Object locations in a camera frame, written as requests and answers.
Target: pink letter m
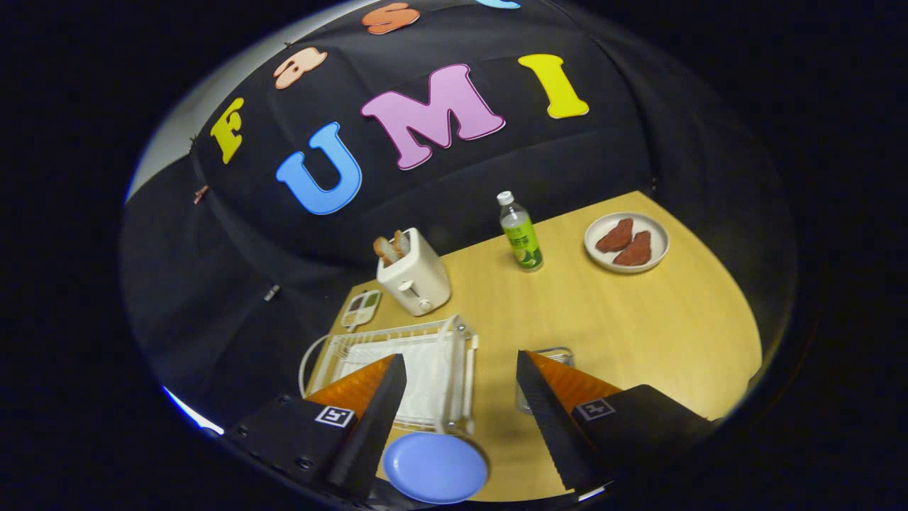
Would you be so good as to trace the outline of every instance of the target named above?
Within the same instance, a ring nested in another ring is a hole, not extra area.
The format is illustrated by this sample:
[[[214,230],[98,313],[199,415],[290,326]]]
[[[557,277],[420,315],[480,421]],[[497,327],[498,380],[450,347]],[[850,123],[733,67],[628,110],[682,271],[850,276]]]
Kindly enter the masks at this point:
[[[360,112],[378,119],[388,132],[400,152],[400,170],[410,170],[432,156],[432,150],[418,144],[408,130],[447,149],[451,146],[450,113],[460,124],[457,135],[461,140],[495,133],[505,125],[504,117],[492,114],[476,92],[469,81],[469,67],[463,64],[442,67],[429,76],[428,105],[400,93],[386,92],[372,98]]]

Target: toaster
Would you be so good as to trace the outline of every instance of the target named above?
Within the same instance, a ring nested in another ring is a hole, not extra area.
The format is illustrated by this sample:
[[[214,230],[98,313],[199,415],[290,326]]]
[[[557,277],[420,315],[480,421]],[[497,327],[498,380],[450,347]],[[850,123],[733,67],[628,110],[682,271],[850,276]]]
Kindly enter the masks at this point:
[[[410,240],[410,251],[387,267],[379,258],[376,280],[403,308],[414,316],[423,316],[451,297],[448,271],[416,227],[403,231],[403,235]]]

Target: table top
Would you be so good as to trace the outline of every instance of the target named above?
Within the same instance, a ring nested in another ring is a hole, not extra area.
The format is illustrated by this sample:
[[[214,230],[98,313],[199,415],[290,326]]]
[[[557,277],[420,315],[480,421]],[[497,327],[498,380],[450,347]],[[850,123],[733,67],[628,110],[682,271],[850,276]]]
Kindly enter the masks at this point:
[[[617,212],[648,215],[665,227],[670,247],[658,266],[623,275],[588,256],[587,227]],[[497,211],[489,210],[489,216],[496,221]],[[441,258],[451,285],[444,306],[415,317],[385,293],[372,320],[357,329],[460,314],[479,334],[471,438],[485,451],[490,472],[471,500],[568,493],[535,420],[516,408],[520,349],[566,346],[577,369],[619,388],[649,384],[708,419],[735,407],[762,363],[756,322],[735,280],[693,233],[646,195],[620,195],[534,227],[545,260],[539,271],[523,272],[500,235]],[[350,290],[332,334],[347,333],[343,310],[371,289],[381,287],[372,280]],[[388,444],[407,433],[392,430]],[[381,467],[378,476],[386,478]]]

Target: bread slice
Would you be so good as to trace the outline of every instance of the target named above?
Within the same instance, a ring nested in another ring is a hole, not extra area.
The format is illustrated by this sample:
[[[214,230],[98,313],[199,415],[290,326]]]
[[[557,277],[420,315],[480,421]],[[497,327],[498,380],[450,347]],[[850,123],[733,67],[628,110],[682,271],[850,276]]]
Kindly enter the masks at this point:
[[[375,238],[375,241],[372,243],[372,250],[375,251],[376,256],[381,257],[381,260],[385,262],[386,268],[400,260],[400,257],[394,250],[394,246],[385,236]]]
[[[400,230],[394,231],[394,241],[391,243],[397,255],[403,257],[410,253],[410,239]]]

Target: wire rack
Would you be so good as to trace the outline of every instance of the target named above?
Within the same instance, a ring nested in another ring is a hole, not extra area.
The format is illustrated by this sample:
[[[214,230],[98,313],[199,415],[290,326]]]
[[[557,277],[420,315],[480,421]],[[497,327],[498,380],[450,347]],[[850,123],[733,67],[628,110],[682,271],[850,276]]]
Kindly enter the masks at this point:
[[[459,316],[327,341],[311,392],[385,356],[400,353],[407,387],[394,427],[409,431],[472,434],[473,366],[479,336]]]

